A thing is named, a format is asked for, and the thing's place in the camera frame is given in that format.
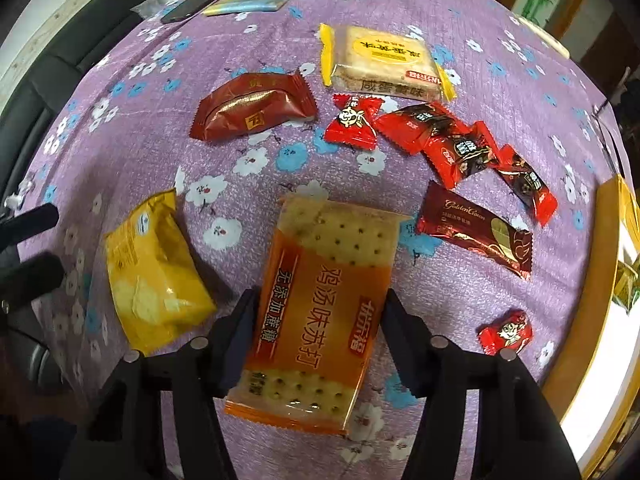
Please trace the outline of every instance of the red candy wrapper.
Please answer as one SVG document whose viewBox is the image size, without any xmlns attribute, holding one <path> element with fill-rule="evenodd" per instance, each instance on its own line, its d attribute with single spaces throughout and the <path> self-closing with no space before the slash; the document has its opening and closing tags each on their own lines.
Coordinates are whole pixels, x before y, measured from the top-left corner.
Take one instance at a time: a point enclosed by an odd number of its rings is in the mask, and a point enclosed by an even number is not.
<svg viewBox="0 0 640 480">
<path fill-rule="evenodd" d="M 409 155 L 420 153 L 433 135 L 449 131 L 456 119 L 439 103 L 407 106 L 376 119 L 374 127 Z"/>
<path fill-rule="evenodd" d="M 222 141 L 258 134 L 292 119 L 311 121 L 317 114 L 316 101 L 300 72 L 246 73 L 200 101 L 189 135 Z"/>
<path fill-rule="evenodd" d="M 465 131 L 460 124 L 457 121 L 455 128 L 431 137 L 424 149 L 447 189 L 485 168 L 500 165 L 500 151 L 486 125 L 478 121 Z"/>
<path fill-rule="evenodd" d="M 529 163 L 518 155 L 512 146 L 505 144 L 500 152 L 502 163 L 496 171 L 544 227 L 558 208 L 558 200 Z"/>
<path fill-rule="evenodd" d="M 379 97 L 334 94 L 334 104 L 342 111 L 325 130 L 324 140 L 375 150 L 378 142 L 373 119 L 383 102 Z"/>
<path fill-rule="evenodd" d="M 502 348 L 520 352 L 532 339 L 533 329 L 523 310 L 510 310 L 507 316 L 478 333 L 482 350 L 488 355 L 496 355 Z"/>
<path fill-rule="evenodd" d="M 531 276 L 532 235 L 518 231 L 491 211 L 444 189 L 427 188 L 416 234 L 427 234 L 491 258 L 523 280 Z"/>
</svg>

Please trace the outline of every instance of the orange packaging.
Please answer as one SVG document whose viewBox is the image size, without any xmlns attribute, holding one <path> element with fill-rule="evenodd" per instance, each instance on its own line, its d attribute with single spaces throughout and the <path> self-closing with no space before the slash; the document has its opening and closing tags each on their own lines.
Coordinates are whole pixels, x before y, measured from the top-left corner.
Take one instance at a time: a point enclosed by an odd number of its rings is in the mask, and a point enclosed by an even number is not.
<svg viewBox="0 0 640 480">
<path fill-rule="evenodd" d="M 407 216 L 287 197 L 273 237 L 252 349 L 225 411 L 346 434 Z"/>
</svg>

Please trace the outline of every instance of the table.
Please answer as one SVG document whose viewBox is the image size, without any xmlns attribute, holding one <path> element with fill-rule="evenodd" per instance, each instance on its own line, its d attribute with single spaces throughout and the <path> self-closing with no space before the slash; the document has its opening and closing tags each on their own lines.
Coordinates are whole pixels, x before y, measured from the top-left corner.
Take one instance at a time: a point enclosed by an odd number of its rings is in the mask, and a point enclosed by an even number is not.
<svg viewBox="0 0 640 480">
<path fill-rule="evenodd" d="M 53 202 L 60 223 L 19 250 L 25 258 L 49 249 L 68 271 L 63 287 L 33 307 L 77 392 L 94 396 L 128 348 L 111 300 L 103 240 L 147 196 L 177 188 L 179 223 L 222 314 L 233 305 L 224 291 L 237 297 L 260 283 L 277 198 L 287 189 L 417 214 L 428 181 L 437 179 L 422 156 L 407 158 L 386 139 L 372 153 L 322 140 L 338 110 L 319 74 L 321 22 L 424 37 L 457 85 L 450 108 L 468 123 L 484 120 L 498 144 L 512 144 L 555 194 L 558 211 L 542 229 L 493 171 L 456 188 L 532 230 L 529 282 L 489 259 L 416 237 L 410 224 L 401 231 L 392 280 L 410 313 L 463 349 L 480 351 L 479 326 L 524 308 L 534 339 L 520 355 L 535 378 L 544 376 L 580 294 L 595 190 L 610 178 L 585 114 L 602 102 L 600 92 L 493 0 L 290 0 L 278 12 L 197 16 L 164 27 L 157 16 L 143 22 L 83 79 L 38 150 L 31 165 L 36 187 L 25 209 Z M 188 137 L 199 101 L 213 89 L 244 71 L 297 67 L 318 101 L 316 124 L 285 123 L 217 146 Z M 383 110 L 414 103 L 385 98 Z M 630 174 L 610 107 L 602 120 Z M 163 403 L 169 413 L 170 398 Z M 399 383 L 379 335 L 348 438 L 253 424 L 223 414 L 222 402 L 218 407 L 241 479 L 340 478 L 345 471 L 345 478 L 395 479 L 422 402 Z M 468 478 L 472 466 L 477 409 L 470 397 L 460 478 Z M 167 458 L 178 467 L 169 418 Z"/>
</svg>

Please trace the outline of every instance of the red wrapped sweet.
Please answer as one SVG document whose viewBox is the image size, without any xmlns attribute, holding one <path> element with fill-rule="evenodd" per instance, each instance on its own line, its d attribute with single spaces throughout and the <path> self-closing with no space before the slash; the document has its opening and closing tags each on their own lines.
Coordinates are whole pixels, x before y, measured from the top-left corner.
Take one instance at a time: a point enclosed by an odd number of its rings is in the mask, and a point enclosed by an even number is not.
<svg viewBox="0 0 640 480">
<path fill-rule="evenodd" d="M 409 155 L 420 153 L 433 135 L 455 127 L 456 118 L 439 103 L 407 106 L 376 119 L 375 129 Z"/>
<path fill-rule="evenodd" d="M 324 131 L 324 140 L 375 150 L 378 140 L 373 121 L 383 102 L 379 97 L 334 94 L 334 104 L 342 111 Z"/>
<path fill-rule="evenodd" d="M 500 166 L 500 152 L 486 124 L 478 121 L 467 130 L 460 124 L 432 136 L 423 150 L 447 189 L 485 168 Z"/>
<path fill-rule="evenodd" d="M 505 144 L 500 153 L 502 163 L 495 168 L 496 171 L 544 227 L 558 208 L 558 200 L 529 163 L 518 155 L 512 146 Z"/>
<path fill-rule="evenodd" d="M 496 355 L 502 348 L 520 352 L 532 339 L 533 329 L 523 310 L 508 311 L 505 317 L 478 333 L 482 350 L 488 355 Z"/>
</svg>

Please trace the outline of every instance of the yellow snack bag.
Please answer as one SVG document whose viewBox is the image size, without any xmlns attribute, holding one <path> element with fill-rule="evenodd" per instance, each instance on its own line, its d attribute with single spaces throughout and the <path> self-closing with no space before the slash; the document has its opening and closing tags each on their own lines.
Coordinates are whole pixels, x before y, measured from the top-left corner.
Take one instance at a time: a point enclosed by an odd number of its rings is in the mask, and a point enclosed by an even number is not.
<svg viewBox="0 0 640 480">
<path fill-rule="evenodd" d="M 145 355 L 216 311 L 174 213 L 175 189 L 157 193 L 106 236 L 113 303 L 131 347 Z"/>
<path fill-rule="evenodd" d="M 271 245 L 252 349 L 225 411 L 345 434 L 391 279 L 399 223 L 351 204 L 292 195 Z"/>
<path fill-rule="evenodd" d="M 451 101 L 449 76 L 424 40 L 354 25 L 320 24 L 322 81 L 337 90 Z"/>
</svg>

